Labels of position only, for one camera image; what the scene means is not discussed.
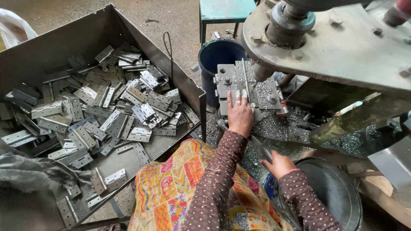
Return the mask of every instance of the wire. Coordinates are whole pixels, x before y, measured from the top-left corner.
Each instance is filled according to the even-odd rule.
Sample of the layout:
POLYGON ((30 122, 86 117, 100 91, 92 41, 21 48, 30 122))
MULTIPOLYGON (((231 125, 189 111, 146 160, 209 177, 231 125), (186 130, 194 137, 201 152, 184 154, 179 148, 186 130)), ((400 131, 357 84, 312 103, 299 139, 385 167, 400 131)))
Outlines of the wire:
POLYGON ((174 60, 173 60, 173 49, 171 48, 171 39, 170 39, 170 34, 169 34, 168 31, 164 31, 164 33, 163 33, 163 42, 164 42, 164 47, 166 47, 167 53, 169 54, 170 59, 171 59, 171 79, 170 79, 170 82, 173 83, 173 62, 174 62, 174 60), (169 51, 169 49, 167 48, 167 45, 166 45, 166 38, 165 38, 166 34, 169 37, 170 51, 169 51))

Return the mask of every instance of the black bucket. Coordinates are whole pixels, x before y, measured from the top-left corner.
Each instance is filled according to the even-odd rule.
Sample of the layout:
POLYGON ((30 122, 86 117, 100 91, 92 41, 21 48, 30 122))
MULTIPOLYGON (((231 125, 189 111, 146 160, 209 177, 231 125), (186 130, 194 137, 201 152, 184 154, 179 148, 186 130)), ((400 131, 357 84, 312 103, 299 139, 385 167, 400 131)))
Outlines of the black bucket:
POLYGON ((217 74, 218 64, 235 64, 236 61, 248 60, 245 50, 240 43, 232 40, 215 40, 205 43, 199 51, 199 72, 203 89, 207 93, 207 103, 219 107, 218 98, 215 96, 217 86, 212 79, 217 74))
MULTIPOLYGON (((363 220, 360 195, 351 179, 332 163, 318 157, 307 157, 296 162, 307 176, 318 199, 330 210, 344 231, 357 231, 363 220)), ((303 230, 297 215, 286 204, 281 187, 277 188, 277 209, 296 230, 303 230)))

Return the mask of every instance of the woman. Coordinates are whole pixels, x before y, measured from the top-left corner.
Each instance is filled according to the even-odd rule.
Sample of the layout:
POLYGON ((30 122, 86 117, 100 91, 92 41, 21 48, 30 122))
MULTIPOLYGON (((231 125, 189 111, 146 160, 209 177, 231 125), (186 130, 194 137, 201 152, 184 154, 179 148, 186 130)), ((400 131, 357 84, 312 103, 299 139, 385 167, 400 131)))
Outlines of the woman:
MULTIPOLYGON (((228 92, 227 101, 229 129, 217 150, 188 139, 165 163, 153 162, 138 171, 136 208, 128 230, 288 229, 264 190, 237 165, 254 122, 247 93, 237 91, 233 106, 228 92)), ((279 179, 304 230, 341 230, 289 158, 272 151, 272 162, 260 161, 279 179)))

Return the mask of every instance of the green metal table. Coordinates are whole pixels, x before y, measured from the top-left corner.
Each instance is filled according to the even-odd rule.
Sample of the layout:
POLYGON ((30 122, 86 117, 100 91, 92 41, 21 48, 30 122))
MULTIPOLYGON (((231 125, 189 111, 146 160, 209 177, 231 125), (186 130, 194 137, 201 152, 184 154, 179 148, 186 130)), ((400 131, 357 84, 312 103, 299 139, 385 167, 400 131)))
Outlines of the green metal table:
POLYGON ((213 23, 235 23, 233 37, 238 24, 243 23, 256 8, 253 0, 200 0, 200 42, 206 42, 206 26, 213 23))

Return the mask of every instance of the brown polka dot sleeve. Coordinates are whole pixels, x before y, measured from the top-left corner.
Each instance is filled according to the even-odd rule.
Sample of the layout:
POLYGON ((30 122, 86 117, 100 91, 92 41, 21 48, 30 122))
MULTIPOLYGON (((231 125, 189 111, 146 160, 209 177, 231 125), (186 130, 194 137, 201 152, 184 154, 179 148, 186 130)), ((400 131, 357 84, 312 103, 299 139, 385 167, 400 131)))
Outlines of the brown polka dot sleeve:
POLYGON ((226 131, 196 191, 184 221, 184 231, 221 230, 225 224, 229 190, 234 185, 236 164, 241 161, 248 140, 226 131))
POLYGON ((331 215, 324 204, 318 200, 306 175, 299 169, 291 171, 280 178, 280 185, 286 202, 303 218, 304 230, 342 231, 339 222, 331 215))

